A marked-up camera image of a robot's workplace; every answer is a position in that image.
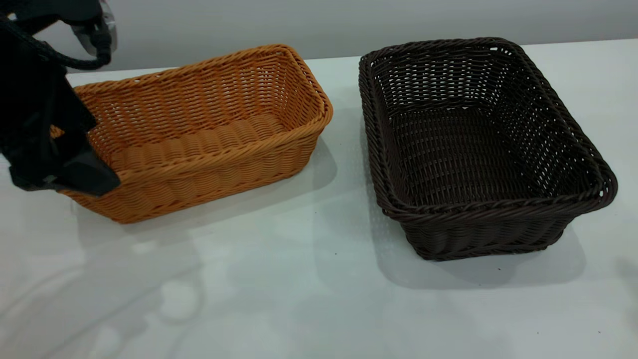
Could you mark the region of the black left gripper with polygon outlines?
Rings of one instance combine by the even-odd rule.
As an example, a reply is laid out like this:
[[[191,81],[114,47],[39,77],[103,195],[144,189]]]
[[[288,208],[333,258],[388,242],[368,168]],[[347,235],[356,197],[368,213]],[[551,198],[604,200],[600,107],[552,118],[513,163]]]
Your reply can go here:
[[[101,197],[121,180],[88,141],[96,120],[66,79],[96,70],[98,54],[69,57],[35,39],[50,21],[1,21],[1,154],[14,186]]]

